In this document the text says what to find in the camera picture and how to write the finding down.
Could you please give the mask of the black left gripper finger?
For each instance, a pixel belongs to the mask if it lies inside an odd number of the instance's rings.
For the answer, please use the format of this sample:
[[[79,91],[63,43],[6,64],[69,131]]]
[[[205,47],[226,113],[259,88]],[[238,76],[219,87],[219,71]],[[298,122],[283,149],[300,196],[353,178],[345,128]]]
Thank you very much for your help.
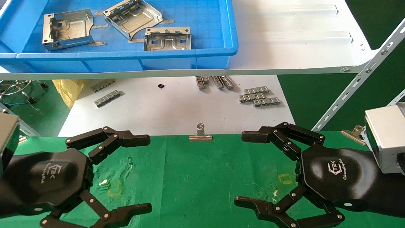
[[[66,139],[67,148],[77,150],[97,145],[88,153],[91,164],[98,165],[120,146],[130,148],[150,145],[149,135],[133,135],[131,131],[116,131],[110,127],[103,127],[82,133]]]
[[[129,224],[134,216],[152,211],[150,203],[124,206],[108,211],[88,190],[82,191],[79,196],[99,216],[97,222],[90,226],[91,228],[124,227]],[[40,226],[42,228],[84,228],[84,226],[60,220],[61,215],[61,210],[52,211],[41,220]]]

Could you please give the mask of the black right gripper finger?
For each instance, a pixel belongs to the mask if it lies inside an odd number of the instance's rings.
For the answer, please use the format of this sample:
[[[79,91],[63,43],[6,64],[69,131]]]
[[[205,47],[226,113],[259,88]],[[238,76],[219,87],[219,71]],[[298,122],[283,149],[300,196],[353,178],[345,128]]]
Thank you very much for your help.
[[[298,141],[308,146],[324,144],[325,136],[305,128],[283,122],[276,126],[262,126],[258,131],[243,131],[243,142],[248,143],[273,143],[292,161],[301,160],[301,148],[291,140]]]
[[[288,209],[302,197],[308,196],[308,188],[298,185],[278,203],[236,196],[234,204],[238,207],[252,209],[258,220],[273,222],[279,228],[333,228],[345,221],[345,216],[330,202],[320,202],[325,214],[295,220],[287,214]]]

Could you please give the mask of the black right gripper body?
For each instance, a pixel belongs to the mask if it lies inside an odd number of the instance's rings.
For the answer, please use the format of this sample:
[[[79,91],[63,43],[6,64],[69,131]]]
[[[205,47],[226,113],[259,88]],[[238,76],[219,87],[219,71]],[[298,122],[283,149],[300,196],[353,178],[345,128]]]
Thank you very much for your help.
[[[403,218],[404,175],[384,174],[371,152],[315,144],[301,153],[299,183],[316,207]]]

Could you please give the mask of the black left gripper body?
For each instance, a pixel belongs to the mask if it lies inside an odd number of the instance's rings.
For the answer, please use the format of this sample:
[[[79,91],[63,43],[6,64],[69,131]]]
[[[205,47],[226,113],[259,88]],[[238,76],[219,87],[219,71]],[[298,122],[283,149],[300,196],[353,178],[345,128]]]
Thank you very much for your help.
[[[1,176],[0,216],[72,211],[92,186],[93,167],[77,149],[15,155]]]

